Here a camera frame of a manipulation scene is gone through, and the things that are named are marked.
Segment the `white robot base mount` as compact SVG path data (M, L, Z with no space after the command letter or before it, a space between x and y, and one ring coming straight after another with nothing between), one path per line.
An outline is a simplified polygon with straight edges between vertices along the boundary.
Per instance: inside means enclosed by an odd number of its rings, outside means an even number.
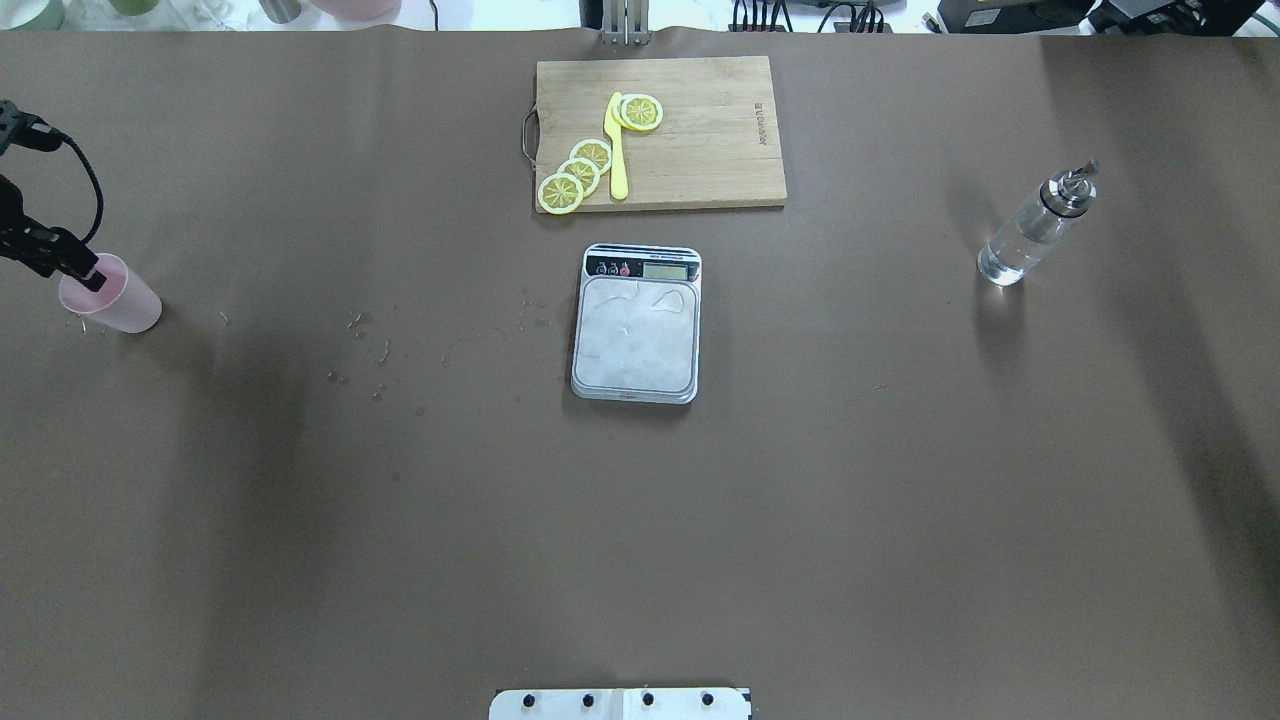
M489 719L753 719L749 689L632 687L508 689L492 700Z

